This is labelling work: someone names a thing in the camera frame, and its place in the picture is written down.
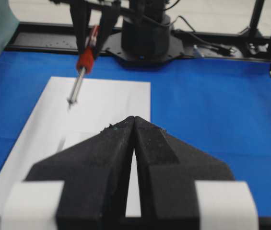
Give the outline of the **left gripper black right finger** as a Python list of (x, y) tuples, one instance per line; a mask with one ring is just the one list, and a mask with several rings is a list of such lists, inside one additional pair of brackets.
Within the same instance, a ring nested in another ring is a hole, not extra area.
[(233, 181), (229, 166), (135, 117), (141, 215), (150, 230), (198, 230), (196, 180)]

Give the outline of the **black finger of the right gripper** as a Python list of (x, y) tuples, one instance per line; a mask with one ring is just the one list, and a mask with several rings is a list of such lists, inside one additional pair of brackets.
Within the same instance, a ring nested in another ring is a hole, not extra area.
[(99, 56), (105, 42), (111, 35), (112, 30), (115, 24), (117, 23), (119, 13), (120, 13), (119, 4), (112, 4), (111, 6), (106, 6), (102, 9), (96, 45), (93, 48), (93, 56), (95, 58)]
[(79, 55), (84, 52), (87, 29), (90, 20), (90, 7), (84, 0), (71, 0), (70, 14), (76, 36)]

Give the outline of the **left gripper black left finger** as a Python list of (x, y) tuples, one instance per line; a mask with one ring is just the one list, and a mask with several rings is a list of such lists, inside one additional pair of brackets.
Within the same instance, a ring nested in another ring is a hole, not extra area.
[(129, 116), (99, 134), (35, 163), (27, 181), (63, 181), (60, 230), (113, 230), (125, 212), (134, 148)]

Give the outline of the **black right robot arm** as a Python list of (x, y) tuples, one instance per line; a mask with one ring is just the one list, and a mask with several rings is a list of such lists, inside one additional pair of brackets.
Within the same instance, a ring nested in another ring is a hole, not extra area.
[(79, 55), (84, 54), (86, 49), (86, 37), (88, 32), (91, 11), (101, 12), (99, 30), (96, 38), (96, 45), (92, 48), (94, 58), (99, 56), (106, 40), (109, 38), (119, 16), (130, 19), (135, 24), (144, 21), (155, 27), (168, 28), (171, 23), (164, 23), (162, 19), (157, 20), (144, 14), (146, 3), (144, 0), (135, 1), (135, 8), (124, 8), (119, 0), (54, 0), (54, 4), (68, 4), (73, 28), (76, 36), (76, 44)]

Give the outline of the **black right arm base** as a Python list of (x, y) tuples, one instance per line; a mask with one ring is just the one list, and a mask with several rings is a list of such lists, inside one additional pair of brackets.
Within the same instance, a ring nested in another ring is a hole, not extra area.
[[(129, 1), (129, 8), (135, 8), (135, 1)], [(145, 0), (145, 3), (146, 16), (171, 23), (171, 18), (166, 14), (169, 1)], [(127, 67), (166, 64), (184, 55), (183, 42), (172, 35), (172, 27), (172, 23), (168, 28), (161, 28), (144, 21), (138, 25), (124, 17), (121, 31), (108, 38), (104, 50)]]

